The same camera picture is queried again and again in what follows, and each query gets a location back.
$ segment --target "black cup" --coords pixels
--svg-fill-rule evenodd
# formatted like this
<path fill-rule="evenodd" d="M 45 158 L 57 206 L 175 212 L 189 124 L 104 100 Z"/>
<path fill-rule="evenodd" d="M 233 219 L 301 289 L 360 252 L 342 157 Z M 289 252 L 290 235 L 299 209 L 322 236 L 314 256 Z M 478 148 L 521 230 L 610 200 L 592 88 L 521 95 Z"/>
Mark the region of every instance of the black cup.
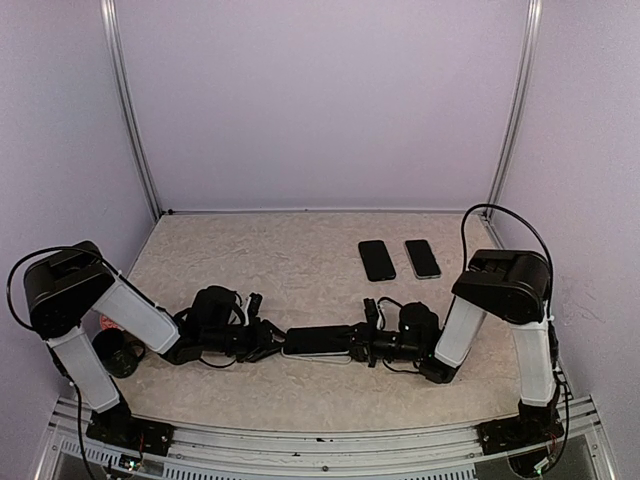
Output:
<path fill-rule="evenodd" d="M 105 370 L 116 378 L 133 375 L 146 353 L 144 343 L 140 340 L 127 341 L 117 328 L 107 328 L 98 333 L 92 344 Z M 142 353 L 136 354 L 135 347 L 142 348 Z"/>

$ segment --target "beige table surface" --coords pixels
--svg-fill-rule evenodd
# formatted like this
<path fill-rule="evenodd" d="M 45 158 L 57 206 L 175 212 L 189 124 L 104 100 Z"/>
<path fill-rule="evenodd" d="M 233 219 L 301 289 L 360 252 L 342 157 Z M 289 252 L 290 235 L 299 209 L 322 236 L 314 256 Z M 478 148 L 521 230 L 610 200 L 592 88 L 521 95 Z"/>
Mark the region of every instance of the beige table surface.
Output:
<path fill-rule="evenodd" d="M 362 299 L 421 301 L 441 321 L 461 269 L 460 215 L 413 213 L 262 213 L 164 216 L 131 280 L 177 312 L 196 292 L 223 285 L 264 296 L 260 314 L 282 329 L 364 321 Z M 470 252 L 491 248 L 480 221 L 467 227 Z M 438 280 L 415 278 L 403 242 L 426 238 Z M 367 281 L 358 242 L 381 239 L 396 267 L 393 281 Z M 397 316 L 386 310 L 393 327 Z M 224 357 L 207 356 L 213 362 Z M 487 317 L 449 385 L 396 374 L 381 364 L 327 365 L 279 355 L 214 370 L 175 367 L 147 355 L 118 382 L 134 413 L 176 422 L 258 430 L 342 432 L 476 421 L 517 411 L 518 368 L 506 323 Z"/>

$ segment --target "black smartphone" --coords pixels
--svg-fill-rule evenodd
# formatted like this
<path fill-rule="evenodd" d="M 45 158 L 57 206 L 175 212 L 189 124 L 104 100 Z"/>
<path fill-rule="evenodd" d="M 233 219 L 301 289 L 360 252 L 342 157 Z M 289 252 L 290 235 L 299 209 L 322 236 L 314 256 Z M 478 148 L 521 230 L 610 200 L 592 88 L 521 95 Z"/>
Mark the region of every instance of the black smartphone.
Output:
<path fill-rule="evenodd" d="M 381 282 L 396 278 L 387 246 L 382 240 L 368 240 L 358 244 L 360 257 L 370 282 Z"/>
<path fill-rule="evenodd" d="M 440 278 L 442 272 L 431 251 L 429 242 L 426 240 L 407 240 L 404 242 L 404 248 L 407 250 L 416 278 Z"/>

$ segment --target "vertical metal post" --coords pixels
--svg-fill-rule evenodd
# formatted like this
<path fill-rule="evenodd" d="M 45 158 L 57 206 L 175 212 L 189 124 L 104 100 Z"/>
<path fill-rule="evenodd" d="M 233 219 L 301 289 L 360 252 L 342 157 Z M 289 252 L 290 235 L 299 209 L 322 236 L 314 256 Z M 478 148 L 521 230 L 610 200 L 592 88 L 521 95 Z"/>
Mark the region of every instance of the vertical metal post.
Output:
<path fill-rule="evenodd" d="M 124 64 L 124 55 L 122 52 L 122 44 L 120 42 L 120 32 L 118 30 L 118 17 L 116 15 L 115 1 L 101 0 L 101 5 L 102 20 L 104 22 L 104 29 L 107 36 L 107 44 L 111 53 L 111 60 L 113 62 L 113 71 L 116 77 L 120 106 L 122 107 L 122 112 L 124 114 L 127 132 L 129 134 L 129 141 L 131 143 L 131 149 L 133 150 L 136 170 L 140 177 L 140 183 L 142 184 L 149 210 L 151 211 L 154 220 L 157 222 L 162 216 L 162 207 L 160 205 L 156 186 L 153 183 L 153 178 L 151 177 L 151 171 L 149 170 L 149 164 L 147 163 L 144 149 L 142 148 L 140 131 L 138 129 L 138 123 L 133 110 L 131 92 L 129 91 L 129 84 L 127 82 L 127 71 Z"/>
<path fill-rule="evenodd" d="M 520 121 L 524 111 L 525 100 L 527 97 L 527 89 L 529 80 L 533 70 L 533 61 L 535 57 L 536 44 L 538 43 L 538 30 L 540 26 L 540 16 L 542 14 L 542 0 L 529 0 L 529 11 L 527 15 L 527 24 L 525 28 L 525 37 L 522 45 L 522 55 L 520 56 L 520 68 L 518 70 L 518 78 L 516 81 L 516 90 L 511 104 L 511 112 L 509 114 L 509 123 L 502 142 L 502 150 L 500 152 L 500 161 L 493 178 L 491 191 L 489 193 L 488 203 L 498 203 L 504 183 L 507 178 L 513 148 L 518 136 Z M 484 210 L 483 216 L 491 222 L 494 210 Z"/>

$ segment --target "smartphone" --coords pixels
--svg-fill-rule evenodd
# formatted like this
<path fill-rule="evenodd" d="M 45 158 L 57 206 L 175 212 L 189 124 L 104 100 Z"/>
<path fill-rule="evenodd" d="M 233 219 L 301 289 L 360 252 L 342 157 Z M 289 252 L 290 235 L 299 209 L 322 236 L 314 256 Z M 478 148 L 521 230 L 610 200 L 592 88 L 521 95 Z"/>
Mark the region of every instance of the smartphone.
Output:
<path fill-rule="evenodd" d="M 407 240 L 404 242 L 404 248 L 407 250 L 416 278 L 440 278 L 442 272 L 431 251 L 429 242 L 426 240 Z"/>
<path fill-rule="evenodd" d="M 382 240 L 368 240 L 358 244 L 360 257 L 370 282 L 381 282 L 396 278 L 387 246 Z"/>

